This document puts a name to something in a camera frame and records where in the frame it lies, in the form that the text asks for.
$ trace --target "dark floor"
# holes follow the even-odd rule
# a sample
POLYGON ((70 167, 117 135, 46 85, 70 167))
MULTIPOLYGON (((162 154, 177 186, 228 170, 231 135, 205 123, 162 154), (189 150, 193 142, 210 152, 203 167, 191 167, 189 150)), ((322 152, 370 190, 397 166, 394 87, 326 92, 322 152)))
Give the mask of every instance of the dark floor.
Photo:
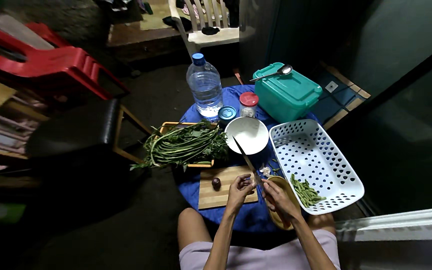
MULTIPOLYGON (((185 80, 187 68, 187 64, 179 64, 123 79, 131 90, 123 104, 148 126, 178 121, 194 102, 185 80)), ((235 77, 223 78, 221 83, 223 87, 239 84, 235 77)), ((123 132, 122 144, 129 146, 142 138, 142 133, 128 128, 123 132)), ((114 211, 101 217, 96 214, 90 221, 48 221, 55 224, 37 225, 37 236, 26 229, 28 235, 19 239, 30 238, 28 246, 12 243, 5 248, 7 252, 15 249, 18 254, 17 261, 9 265, 35 270, 178 269, 177 220, 188 204, 177 190, 171 170, 137 171, 129 181, 133 184, 125 190, 128 200, 114 211)), ((86 210, 81 209, 81 216, 98 213, 98 207, 88 204, 86 210)), ((336 212, 336 218, 360 217, 357 207, 348 208, 336 212)))

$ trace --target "red jar lid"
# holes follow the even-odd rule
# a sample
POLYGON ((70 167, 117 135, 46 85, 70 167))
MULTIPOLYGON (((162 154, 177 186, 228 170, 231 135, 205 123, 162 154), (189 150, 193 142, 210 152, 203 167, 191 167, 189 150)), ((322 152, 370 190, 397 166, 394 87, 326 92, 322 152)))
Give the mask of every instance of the red jar lid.
POLYGON ((253 92, 244 92, 239 96, 239 101, 246 107, 258 105, 259 97, 253 92))

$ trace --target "container lid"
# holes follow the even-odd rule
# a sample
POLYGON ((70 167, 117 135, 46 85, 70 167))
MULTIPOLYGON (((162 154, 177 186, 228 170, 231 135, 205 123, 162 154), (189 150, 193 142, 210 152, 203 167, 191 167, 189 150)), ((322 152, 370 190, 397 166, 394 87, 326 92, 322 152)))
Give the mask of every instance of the container lid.
POLYGON ((244 92, 239 96, 239 101, 246 107, 255 107, 258 105, 259 97, 253 92, 244 92))
MULTIPOLYGON (((273 63, 261 70, 257 70, 252 77, 258 78, 275 73, 282 66, 283 63, 273 63)), ((269 90, 280 99, 286 100, 293 106, 302 109, 313 105, 323 93, 321 86, 295 70, 287 75, 270 76, 260 79, 256 82, 255 87, 269 90)))
POLYGON ((231 106, 224 106, 217 113, 219 119, 232 120, 236 117, 236 109, 231 106))
POLYGON ((195 53, 192 55, 192 63, 195 66, 202 66, 206 64, 205 56, 202 53, 195 53))

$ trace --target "knife blade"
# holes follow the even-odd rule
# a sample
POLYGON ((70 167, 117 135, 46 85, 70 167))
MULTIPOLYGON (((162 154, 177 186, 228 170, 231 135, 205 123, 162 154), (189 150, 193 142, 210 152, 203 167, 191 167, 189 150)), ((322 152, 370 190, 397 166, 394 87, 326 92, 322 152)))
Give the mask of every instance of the knife blade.
POLYGON ((238 141, 236 140, 236 138, 233 136, 233 140, 237 145, 237 148, 240 150, 241 155, 243 155, 244 160, 246 161, 246 164, 248 164, 249 169, 251 170, 252 174, 254 175, 254 181, 256 182, 256 184, 261 187, 261 190, 264 190, 262 188, 263 187, 263 181, 261 180, 261 177, 259 177, 258 172, 256 171, 255 167, 253 166, 253 164, 251 163, 251 161, 249 160, 248 155, 246 155, 246 153, 244 153, 243 148, 241 148, 241 145, 238 143, 238 141))

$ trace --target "hand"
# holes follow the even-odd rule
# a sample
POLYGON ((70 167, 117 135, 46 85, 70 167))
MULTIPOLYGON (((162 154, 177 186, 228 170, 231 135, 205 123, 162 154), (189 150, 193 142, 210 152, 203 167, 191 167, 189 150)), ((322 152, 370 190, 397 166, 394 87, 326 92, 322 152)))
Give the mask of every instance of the hand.
POLYGON ((253 194, 256 183, 253 180, 245 180, 250 174, 243 174, 236 177, 234 182, 229 186, 229 195, 225 212, 228 214, 237 214, 244 203, 244 199, 249 194, 253 194))
POLYGON ((275 212, 277 207, 280 211, 291 218, 301 217, 301 207, 299 205, 294 205, 290 198, 288 198, 286 192, 284 192, 273 181, 267 179, 263 179, 262 181, 264 182, 262 197, 266 198, 268 202, 267 205, 271 211, 275 212))

